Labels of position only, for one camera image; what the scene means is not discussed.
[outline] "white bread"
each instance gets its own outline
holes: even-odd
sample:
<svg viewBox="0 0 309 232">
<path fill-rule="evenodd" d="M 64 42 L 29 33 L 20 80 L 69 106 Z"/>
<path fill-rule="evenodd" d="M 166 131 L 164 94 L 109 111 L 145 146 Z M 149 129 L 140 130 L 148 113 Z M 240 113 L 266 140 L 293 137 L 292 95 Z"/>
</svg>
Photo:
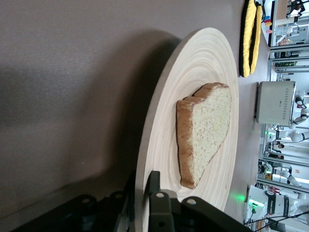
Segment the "white bread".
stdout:
<svg viewBox="0 0 309 232">
<path fill-rule="evenodd" d="M 193 96 L 177 101 L 177 144 L 184 187 L 195 189 L 225 140 L 231 102 L 229 86 L 222 83 L 205 84 Z"/>
</svg>

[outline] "yellow and black oven mitt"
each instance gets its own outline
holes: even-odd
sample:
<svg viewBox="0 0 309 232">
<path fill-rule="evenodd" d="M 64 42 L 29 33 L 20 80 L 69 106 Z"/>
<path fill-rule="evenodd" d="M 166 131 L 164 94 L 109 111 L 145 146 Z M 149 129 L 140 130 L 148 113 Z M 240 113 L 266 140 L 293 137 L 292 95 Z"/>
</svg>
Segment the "yellow and black oven mitt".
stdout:
<svg viewBox="0 0 309 232">
<path fill-rule="evenodd" d="M 241 16 L 239 73 L 243 77 L 252 74 L 259 53 L 262 6 L 254 0 L 245 0 Z"/>
</svg>

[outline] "person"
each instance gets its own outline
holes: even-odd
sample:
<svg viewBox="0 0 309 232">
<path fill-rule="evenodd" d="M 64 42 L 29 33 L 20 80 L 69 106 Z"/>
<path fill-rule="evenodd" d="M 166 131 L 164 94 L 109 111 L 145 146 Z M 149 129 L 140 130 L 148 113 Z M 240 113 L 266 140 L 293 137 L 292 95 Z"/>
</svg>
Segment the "person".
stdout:
<svg viewBox="0 0 309 232">
<path fill-rule="evenodd" d="M 284 159 L 283 155 L 276 155 L 276 154 L 269 154 L 268 157 L 272 157 L 272 158 L 278 158 L 278 159 Z"/>
<path fill-rule="evenodd" d="M 281 144 L 280 142 L 274 142 L 272 145 L 272 149 L 275 151 L 279 151 L 279 149 L 284 148 L 284 145 Z"/>
<path fill-rule="evenodd" d="M 296 11 L 299 16 L 302 16 L 302 12 L 306 10 L 306 8 L 304 7 L 304 3 L 306 2 L 308 1 L 302 1 L 302 0 L 291 1 L 291 5 L 288 6 L 291 8 L 291 10 L 287 14 L 287 16 L 290 16 L 293 11 Z"/>
</svg>

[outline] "round wooden tray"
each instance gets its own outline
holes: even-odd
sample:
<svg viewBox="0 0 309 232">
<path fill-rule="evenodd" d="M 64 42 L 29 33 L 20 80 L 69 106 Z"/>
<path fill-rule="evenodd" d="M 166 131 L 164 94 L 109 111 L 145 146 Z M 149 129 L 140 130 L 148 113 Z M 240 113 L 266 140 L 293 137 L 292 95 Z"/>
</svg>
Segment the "round wooden tray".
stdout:
<svg viewBox="0 0 309 232">
<path fill-rule="evenodd" d="M 206 83 L 228 84 L 232 94 L 227 137 L 206 167 L 194 190 L 180 184 L 176 144 L 176 101 L 191 96 Z M 239 118 L 238 75 L 231 47 L 218 30 L 192 32 L 177 46 L 154 91 L 145 120 L 135 185 L 136 231 L 148 231 L 149 201 L 144 195 L 152 170 L 161 172 L 161 189 L 177 193 L 178 200 L 198 196 L 224 210 L 235 164 Z"/>
</svg>

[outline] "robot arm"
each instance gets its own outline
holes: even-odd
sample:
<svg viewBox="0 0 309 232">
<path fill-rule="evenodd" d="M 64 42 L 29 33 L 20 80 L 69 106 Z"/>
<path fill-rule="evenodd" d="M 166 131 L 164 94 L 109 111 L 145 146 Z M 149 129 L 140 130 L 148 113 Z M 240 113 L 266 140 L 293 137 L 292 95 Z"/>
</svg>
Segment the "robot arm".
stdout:
<svg viewBox="0 0 309 232">
<path fill-rule="evenodd" d="M 307 105 L 308 104 L 306 104 L 306 105 L 303 104 L 303 106 L 305 106 L 306 108 L 301 110 L 299 117 L 293 118 L 293 121 L 292 121 L 291 125 L 289 126 L 290 129 L 294 129 L 300 123 L 303 123 L 303 122 L 308 120 L 308 118 L 309 118 L 309 108 L 307 107 Z"/>
<path fill-rule="evenodd" d="M 279 136 L 281 138 L 291 138 L 293 142 L 298 143 L 305 139 L 309 139 L 309 132 L 299 133 L 299 131 L 297 130 L 292 130 L 292 131 L 282 130 L 280 131 Z"/>
<path fill-rule="evenodd" d="M 294 129 L 300 123 L 303 123 L 309 118 L 309 104 L 304 104 L 304 96 L 306 92 L 304 90 L 298 90 L 295 93 L 295 103 L 297 103 L 301 108 L 300 116 L 297 118 L 293 118 L 290 129 Z"/>
<path fill-rule="evenodd" d="M 295 102 L 300 105 L 301 108 L 306 109 L 307 106 L 304 104 L 304 96 L 306 92 L 304 90 L 298 90 L 295 93 Z"/>
</svg>

